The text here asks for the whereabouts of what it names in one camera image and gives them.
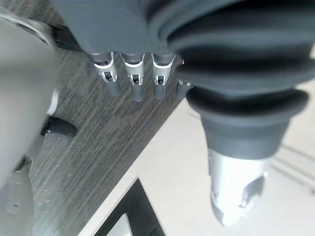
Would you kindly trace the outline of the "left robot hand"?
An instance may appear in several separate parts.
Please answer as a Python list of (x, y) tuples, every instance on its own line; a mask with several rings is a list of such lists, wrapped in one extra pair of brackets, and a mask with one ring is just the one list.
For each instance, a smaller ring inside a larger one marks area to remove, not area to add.
[(180, 56), (179, 78), (204, 127), (211, 205), (224, 226), (261, 196), (290, 120), (315, 76), (312, 0), (55, 0), (91, 56)]

